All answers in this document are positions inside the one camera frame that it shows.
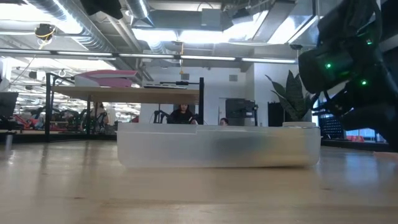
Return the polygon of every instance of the translucent plastic container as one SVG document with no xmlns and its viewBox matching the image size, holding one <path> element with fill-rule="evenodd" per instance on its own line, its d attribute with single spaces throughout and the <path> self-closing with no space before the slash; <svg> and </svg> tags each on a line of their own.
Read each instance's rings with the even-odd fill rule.
<svg viewBox="0 0 398 224">
<path fill-rule="evenodd" d="M 118 157 L 126 167 L 311 166 L 318 128 L 119 123 Z"/>
</svg>

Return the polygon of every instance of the wooden table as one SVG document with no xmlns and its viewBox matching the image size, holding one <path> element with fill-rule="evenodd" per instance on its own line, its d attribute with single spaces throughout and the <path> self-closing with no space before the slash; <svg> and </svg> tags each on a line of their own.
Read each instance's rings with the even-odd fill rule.
<svg viewBox="0 0 398 224">
<path fill-rule="evenodd" d="M 80 100 L 87 100 L 91 96 L 91 101 L 109 103 L 198 104 L 199 102 L 199 90 L 78 86 L 54 86 L 52 90 Z"/>
<path fill-rule="evenodd" d="M 398 164 L 323 147 L 306 169 L 125 169 L 115 142 L 14 145 L 8 223 L 398 223 Z"/>
</svg>

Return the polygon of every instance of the potted plant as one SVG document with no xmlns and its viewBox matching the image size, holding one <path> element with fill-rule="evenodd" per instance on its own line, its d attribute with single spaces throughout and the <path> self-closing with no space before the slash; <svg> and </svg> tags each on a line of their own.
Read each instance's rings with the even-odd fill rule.
<svg viewBox="0 0 398 224">
<path fill-rule="evenodd" d="M 309 111 L 312 107 L 312 98 L 309 93 L 305 94 L 305 96 L 303 95 L 300 74 L 294 77 L 292 71 L 289 70 L 286 87 L 272 81 L 268 75 L 266 77 L 274 86 L 274 90 L 271 91 L 278 96 L 280 105 L 293 120 L 293 122 L 284 122 L 283 126 L 315 127 L 316 124 L 309 122 L 310 119 L 306 121 L 306 118 L 310 117 Z"/>
</svg>

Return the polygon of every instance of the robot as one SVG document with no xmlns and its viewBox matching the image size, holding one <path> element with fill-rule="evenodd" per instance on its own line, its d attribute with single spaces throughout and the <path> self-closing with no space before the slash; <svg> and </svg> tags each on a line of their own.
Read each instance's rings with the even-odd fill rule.
<svg viewBox="0 0 398 224">
<path fill-rule="evenodd" d="M 372 128 L 398 151 L 398 86 L 379 49 L 381 11 L 376 0 L 343 0 L 318 23 L 317 47 L 298 58 L 306 89 L 323 92 L 313 111 L 332 114 L 346 130 Z M 333 98 L 327 90 L 345 83 Z"/>
</svg>

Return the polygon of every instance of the white wall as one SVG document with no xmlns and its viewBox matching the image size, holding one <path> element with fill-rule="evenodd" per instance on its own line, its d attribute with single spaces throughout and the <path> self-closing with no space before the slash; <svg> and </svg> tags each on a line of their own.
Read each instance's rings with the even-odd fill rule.
<svg viewBox="0 0 398 224">
<path fill-rule="evenodd" d="M 257 105 L 259 105 L 257 117 L 260 126 L 268 126 L 268 102 L 279 102 L 278 97 L 271 92 L 271 90 L 274 89 L 272 83 L 265 75 L 268 75 L 273 81 L 285 86 L 289 70 L 291 70 L 295 76 L 299 72 L 297 65 L 272 63 L 254 64 L 254 99 Z"/>
<path fill-rule="evenodd" d="M 158 82 L 176 82 L 181 80 L 180 68 L 162 69 L 160 67 L 147 68 L 148 73 Z M 184 73 L 190 74 L 190 82 L 199 82 L 199 78 L 205 78 L 205 121 L 207 124 L 218 124 L 218 107 L 220 98 L 245 98 L 246 76 L 238 68 L 184 68 Z M 229 75 L 238 75 L 237 82 L 230 82 Z M 199 89 L 199 85 L 189 85 L 189 89 Z M 139 122 L 148 123 L 158 105 L 141 105 Z M 172 105 L 162 105 L 161 110 L 171 113 Z"/>
</svg>

